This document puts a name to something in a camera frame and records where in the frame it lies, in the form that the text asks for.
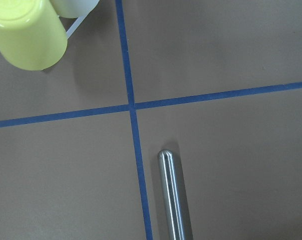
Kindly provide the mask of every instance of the white plastic object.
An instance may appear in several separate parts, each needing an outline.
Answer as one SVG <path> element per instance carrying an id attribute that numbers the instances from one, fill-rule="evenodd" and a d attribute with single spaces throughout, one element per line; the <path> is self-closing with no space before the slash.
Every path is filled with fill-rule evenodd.
<path id="1" fill-rule="evenodd" d="M 99 0 L 50 0 L 56 13 L 68 19 L 87 15 Z"/>

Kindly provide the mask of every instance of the blue tape strip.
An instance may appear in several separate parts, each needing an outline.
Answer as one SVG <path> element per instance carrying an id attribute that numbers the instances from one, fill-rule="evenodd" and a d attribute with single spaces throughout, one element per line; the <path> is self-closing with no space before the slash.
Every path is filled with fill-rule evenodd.
<path id="1" fill-rule="evenodd" d="M 10 120 L 3 120 L 0 121 L 0 128 L 4 128 L 6 126 L 16 126 L 16 125 L 24 125 L 24 124 L 34 124 L 34 123 L 41 123 L 41 122 L 48 122 L 48 121 L 55 121 L 55 120 L 62 120 L 62 119 L 71 119 L 74 117 L 85 117 L 85 116 L 93 116 L 93 115 L 101 115 L 101 114 L 109 114 L 109 113 L 119 113 L 128 111 L 129 106 L 126 105 L 118 105 L 118 106 L 111 106 L 111 107 L 100 107 L 88 110 L 79 110 L 79 111 L 69 111 L 65 113 L 54 113 L 42 116 L 31 116 L 31 117 L 24 117 L 20 119 L 10 119 Z"/>
<path id="2" fill-rule="evenodd" d="M 123 5 L 122 5 L 121 0 L 115 0 L 115 2 L 116 2 L 117 20 L 118 20 L 118 26 L 119 26 L 119 32 L 120 32 L 120 41 L 121 41 L 125 81 L 126 81 L 126 90 L 127 90 L 127 98 L 128 98 L 128 102 L 129 102 L 129 111 L 130 111 L 131 127 L 132 127 L 132 134 L 133 134 L 133 144 L 134 144 L 137 175 L 138 175 L 140 194 L 141 194 L 145 233 L 146 233 L 147 240 L 153 240 L 149 204 L 148 204 L 148 199 L 147 199 L 146 183 L 145 183 L 145 176 L 144 176 L 143 160 L 142 160 L 142 150 L 141 150 L 141 142 L 140 142 L 140 135 L 139 135 L 139 127 L 138 127 L 136 110 L 135 110 L 133 81 L 132 81 L 128 46 L 127 46 Z"/>
<path id="3" fill-rule="evenodd" d="M 271 92 L 278 92 L 278 91 L 285 91 L 285 90 L 293 90 L 293 89 L 302 89 L 302 82 L 284 84 L 284 85 L 273 85 L 273 86 L 262 86 L 262 87 L 255 87 L 250 89 L 242 89 L 242 90 L 233 90 L 227 92 L 217 92 L 217 93 L 209 93 L 203 95 L 195 95 L 195 96 L 184 96 L 181 98 L 171 98 L 165 100 L 156 100 L 156 101 L 147 101 L 147 102 L 139 102 L 135 104 L 135 109 L 150 109 L 155 107 L 163 107 L 163 106 L 170 106 L 170 105 L 177 105 L 177 104 L 186 104 L 186 103 L 195 103 L 201 101 L 209 101 L 209 100 L 216 100 L 216 99 L 225 99 L 225 98 L 232 98 L 236 96 L 245 96 L 245 95 L 254 95 L 254 94 L 264 94 L 264 93 L 271 93 Z"/>

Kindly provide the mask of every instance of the light green cup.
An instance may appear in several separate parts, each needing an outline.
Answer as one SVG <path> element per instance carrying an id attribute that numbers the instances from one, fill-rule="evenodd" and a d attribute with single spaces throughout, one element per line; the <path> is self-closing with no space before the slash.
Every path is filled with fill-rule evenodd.
<path id="1" fill-rule="evenodd" d="M 0 0 L 0 52 L 12 65 L 43 70 L 66 47 L 65 29 L 49 0 Z"/>

